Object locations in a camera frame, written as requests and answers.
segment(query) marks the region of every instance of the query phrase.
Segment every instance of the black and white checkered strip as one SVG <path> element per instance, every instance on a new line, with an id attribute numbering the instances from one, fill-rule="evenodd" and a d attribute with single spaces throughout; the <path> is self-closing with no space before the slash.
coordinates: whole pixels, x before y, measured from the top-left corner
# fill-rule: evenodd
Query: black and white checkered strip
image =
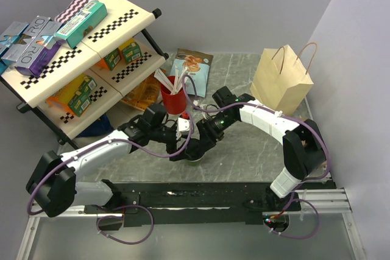
<path id="1" fill-rule="evenodd" d="M 105 94 L 107 90 L 104 89 L 103 86 L 101 86 L 97 91 L 95 91 L 92 95 L 90 95 L 91 102 L 95 102 L 98 98 L 102 97 L 103 94 Z"/>
<path id="2" fill-rule="evenodd" d="M 46 65 L 39 77 L 30 76 L 28 81 L 23 80 L 20 84 L 23 85 L 26 90 L 28 90 L 31 85 L 38 83 L 41 79 L 44 79 L 50 73 L 53 73 L 56 68 L 60 68 L 64 63 L 68 62 L 69 59 L 74 58 L 77 54 L 80 54 L 81 52 L 82 50 L 77 49 L 77 47 L 75 47 L 73 50 L 67 51 L 65 55 L 60 56 L 58 59 Z"/>
<path id="3" fill-rule="evenodd" d="M 100 97 L 103 96 L 103 94 L 105 94 L 107 92 L 107 90 L 101 86 L 98 90 L 96 90 L 93 94 L 90 95 L 90 99 L 91 99 L 91 103 L 97 101 Z M 68 123 L 70 120 L 72 120 L 74 118 L 73 114 L 71 113 L 66 113 L 64 116 L 61 116 L 60 117 L 60 120 L 66 124 Z"/>
<path id="4" fill-rule="evenodd" d="M 142 65 L 144 62 L 146 62 L 150 57 L 152 57 L 151 54 L 145 52 L 144 55 L 133 62 L 131 62 L 129 65 L 126 66 L 125 69 L 123 69 L 120 73 L 117 73 L 116 76 L 113 76 L 111 79 L 115 80 L 116 83 L 120 82 L 122 79 L 124 79 L 126 76 L 130 74 L 130 72 L 133 72 L 136 70 L 140 65 Z"/>
<path id="5" fill-rule="evenodd" d="M 105 35 L 108 35 L 110 32 L 115 30 L 117 27 L 122 26 L 123 23 L 126 23 L 129 19 L 132 19 L 138 12 L 134 9 L 130 9 L 129 12 L 126 12 L 123 16 L 120 16 L 116 21 L 113 21 L 111 24 L 108 24 L 103 29 L 100 29 L 99 32 L 94 33 L 92 36 L 89 36 L 88 39 L 92 39 L 92 42 L 97 42 L 98 39 L 103 38 Z"/>

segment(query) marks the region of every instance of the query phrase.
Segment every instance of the paper bag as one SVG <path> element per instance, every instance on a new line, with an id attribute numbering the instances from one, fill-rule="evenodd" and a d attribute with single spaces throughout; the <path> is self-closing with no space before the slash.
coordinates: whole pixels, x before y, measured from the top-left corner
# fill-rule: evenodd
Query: paper bag
<path id="1" fill-rule="evenodd" d="M 306 69 L 299 57 L 311 44 L 316 50 Z M 313 86 L 308 70 L 316 52 L 314 42 L 303 47 L 298 56 L 289 45 L 264 49 L 250 87 L 252 95 L 265 106 L 292 115 Z"/>

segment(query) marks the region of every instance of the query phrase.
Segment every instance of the cable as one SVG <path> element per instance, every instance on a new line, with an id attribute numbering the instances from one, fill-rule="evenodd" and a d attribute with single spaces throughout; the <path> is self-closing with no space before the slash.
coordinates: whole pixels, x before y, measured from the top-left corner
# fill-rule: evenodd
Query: cable
<path id="1" fill-rule="evenodd" d="M 133 141 L 130 141 L 130 140 L 126 140 L 126 139 L 119 139 L 119 138 L 113 138 L 113 139 L 109 139 L 109 140 L 106 140 L 106 141 L 101 141 L 85 150 L 83 150 L 82 152 L 79 152 L 77 154 L 78 157 L 80 156 L 83 156 L 89 152 L 91 152 L 92 150 L 94 149 L 97 149 L 98 147 L 100 146 L 104 146 L 106 144 L 109 144 L 109 143 L 113 143 L 113 142 L 124 142 L 124 143 L 128 143 L 128 144 L 131 144 L 141 150 L 143 150 L 144 152 L 147 152 L 148 154 L 150 155 L 154 155 L 154 156 L 157 156 L 159 158 L 170 158 L 170 157 L 173 157 L 173 156 L 176 156 L 178 155 L 179 153 L 181 153 L 183 150 L 186 149 L 188 143 L 190 142 L 190 138 L 191 138 L 191 135 L 193 134 L 193 131 L 194 131 L 194 120 L 193 120 L 193 117 L 191 115 L 191 113 L 187 113 L 189 118 L 190 118 L 190 131 L 188 132 L 188 136 L 187 136 L 187 139 L 185 140 L 183 146 L 176 152 L 174 153 L 171 153 L 171 154 L 162 154 L 162 153 L 155 153 L 149 149 L 146 149 L 145 147 L 143 146 L 140 146 L 139 144 L 133 142 Z M 27 213 L 30 215 L 30 216 L 36 216 L 37 214 L 39 213 L 42 213 L 43 212 L 43 209 L 41 210 L 38 210 L 38 211 L 32 211 L 31 210 L 31 207 L 32 207 L 32 204 L 33 204 L 33 201 L 34 201 L 34 198 L 35 196 L 37 195 L 38 193 L 38 190 L 43 186 L 43 184 L 46 183 L 46 181 L 52 176 L 54 175 L 58 170 L 60 170 L 62 167 L 66 166 L 67 164 L 75 161 L 77 159 L 77 157 L 73 156 L 71 157 L 70 159 L 66 160 L 66 161 L 63 161 L 62 163 L 60 163 L 58 166 L 56 166 L 55 168 L 53 168 L 53 170 L 51 170 L 50 172 L 48 172 L 44 177 L 43 179 L 37 184 L 37 186 L 35 187 L 35 189 L 32 191 L 31 193 L 31 196 L 29 198 L 29 201 L 27 203 Z"/>
<path id="2" fill-rule="evenodd" d="M 141 205 L 137 205 L 137 204 L 134 204 L 134 205 L 125 205 L 125 206 L 120 206 L 120 207 L 117 207 L 117 208 L 114 208 L 113 211 L 116 211 L 116 210 L 119 210 L 119 209 L 126 209 L 126 208 L 141 208 L 143 210 L 145 210 L 149 217 L 151 218 L 151 228 L 150 230 L 147 232 L 147 235 L 145 237 L 143 237 L 142 239 L 140 239 L 139 241 L 136 241 L 136 242 L 126 242 L 126 241 L 123 241 L 123 240 L 120 240 L 118 239 L 117 237 L 113 237 L 107 233 L 105 233 L 104 231 L 102 231 L 100 228 L 99 228 L 99 223 L 104 220 L 104 219 L 123 219 L 123 216 L 119 217 L 119 216 L 104 216 L 104 217 L 101 217 L 97 222 L 96 222 L 96 228 L 97 228 L 97 231 L 99 232 L 99 234 L 102 234 L 103 236 L 111 239 L 111 240 L 114 240 L 118 243 L 121 243 L 121 244 L 125 244 L 125 245 L 136 245 L 136 244 L 139 244 L 139 243 L 142 243 L 143 241 L 145 241 L 152 233 L 153 231 L 153 227 L 154 227 L 154 219 L 153 219 L 153 215 L 152 213 L 145 207 L 141 206 Z"/>
<path id="3" fill-rule="evenodd" d="M 197 109 L 198 111 L 201 111 L 201 112 L 205 112 L 205 113 L 216 113 L 216 112 L 220 112 L 220 111 L 224 111 L 226 109 L 229 109 L 229 108 L 232 108 L 234 106 L 240 106 L 240 105 L 244 105 L 244 106 L 251 106 L 251 107 L 257 107 L 257 108 L 260 108 L 264 111 L 267 111 L 268 113 L 272 113 L 274 114 L 275 111 L 272 110 L 272 109 L 269 109 L 269 108 L 266 108 L 264 106 L 261 106 L 261 105 L 254 105 L 254 104 L 250 104 L 250 103 L 245 103 L 245 102 L 237 102 L 237 103 L 234 103 L 234 104 L 230 104 L 228 106 L 225 106 L 225 107 L 222 107 L 222 108 L 219 108 L 219 109 L 216 109 L 216 110 L 205 110 L 205 109 L 202 109 L 202 108 L 199 108 L 198 106 L 196 106 L 193 101 L 190 99 L 187 91 L 186 91 L 186 88 L 185 88 L 185 79 L 188 78 L 190 80 L 190 82 L 192 83 L 193 85 L 193 88 L 194 88 L 194 95 L 195 95 L 195 99 L 197 99 L 197 93 L 196 93 L 196 89 L 195 89 L 195 83 L 194 83 L 194 80 L 192 79 L 191 76 L 189 76 L 188 74 L 184 74 L 183 76 L 183 79 L 182 79 L 182 83 L 183 83 L 183 92 L 184 92 L 184 95 L 185 97 L 187 98 L 187 101 L 190 103 L 190 105 Z M 330 158 L 330 155 L 328 153 L 328 149 L 325 145 L 325 143 L 323 142 L 323 140 L 321 139 L 321 137 L 319 137 L 319 135 L 317 134 L 317 132 L 314 131 L 313 128 L 311 128 L 308 124 L 304 123 L 304 121 L 301 121 L 299 119 L 296 119 L 296 118 L 293 118 L 293 117 L 289 117 L 289 116 L 286 116 L 286 115 L 282 115 L 283 118 L 285 118 L 286 120 L 290 120 L 290 121 L 293 121 L 295 123 L 298 123 L 302 126 L 304 126 L 307 130 L 309 130 L 311 132 L 311 134 L 317 139 L 318 143 L 320 144 L 321 148 L 322 148 L 322 151 L 324 152 L 325 154 L 325 160 L 327 161 L 327 168 L 325 170 L 325 172 L 321 175 L 321 176 L 318 176 L 318 177 L 308 177 L 308 178 L 305 178 L 303 181 L 308 181 L 308 180 L 320 180 L 320 179 L 323 179 L 325 178 L 328 174 L 329 174 L 329 171 L 330 171 L 330 167 L 332 165 L 332 160 Z"/>
<path id="4" fill-rule="evenodd" d="M 305 202 L 306 204 L 309 204 L 311 206 L 311 208 L 314 210 L 314 212 L 316 213 L 316 218 L 317 218 L 317 225 L 315 227 L 315 229 L 310 233 L 310 234 L 307 234 L 306 236 L 290 236 L 288 234 L 282 234 L 282 233 L 278 233 L 272 229 L 270 229 L 267 225 L 266 227 L 269 229 L 270 232 L 272 232 L 273 234 L 277 234 L 281 237 L 287 237 L 289 239 L 295 239 L 295 240 L 305 240 L 305 239 L 308 239 L 309 237 L 313 237 L 317 232 L 318 232 L 318 229 L 319 229 L 319 225 L 320 225 L 320 219 L 319 219 L 319 213 L 318 213 L 318 210 L 314 207 L 313 204 L 311 204 L 309 201 L 307 200 L 304 200 L 304 199 L 294 199 L 293 201 L 301 201 L 301 202 Z"/>

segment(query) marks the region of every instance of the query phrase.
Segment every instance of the red container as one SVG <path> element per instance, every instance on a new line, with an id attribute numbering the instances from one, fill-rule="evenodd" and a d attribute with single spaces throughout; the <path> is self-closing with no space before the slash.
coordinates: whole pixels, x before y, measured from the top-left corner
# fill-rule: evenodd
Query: red container
<path id="1" fill-rule="evenodd" d="M 168 79 L 175 82 L 174 76 L 168 76 Z M 163 103 L 168 114 L 178 115 L 185 111 L 187 101 L 185 99 L 184 91 L 181 89 L 177 94 L 171 94 L 165 86 L 161 85 L 161 95 L 163 96 Z"/>

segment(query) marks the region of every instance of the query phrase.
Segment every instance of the gray countertop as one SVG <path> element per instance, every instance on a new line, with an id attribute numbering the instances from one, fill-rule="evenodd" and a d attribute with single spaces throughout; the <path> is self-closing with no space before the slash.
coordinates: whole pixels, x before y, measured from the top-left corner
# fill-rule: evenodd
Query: gray countertop
<path id="1" fill-rule="evenodd" d="M 172 65 L 172 59 L 173 56 L 164 65 L 167 70 Z M 237 96 L 242 93 L 250 94 L 250 84 L 259 60 L 258 54 L 215 54 L 208 78 L 207 96 L 203 103 L 213 104 L 211 95 L 224 85 Z M 198 112 L 193 114 L 196 121 L 202 117 Z M 305 101 L 294 116 L 310 117 Z M 156 142 L 150 142 L 147 148 L 165 152 L 165 146 Z M 83 180 L 272 181 L 282 169 L 282 146 L 261 130 L 237 122 L 225 131 L 225 138 L 205 154 L 198 166 L 189 166 L 186 161 L 171 162 L 167 158 L 156 158 L 136 151 L 107 162 L 86 175 Z"/>

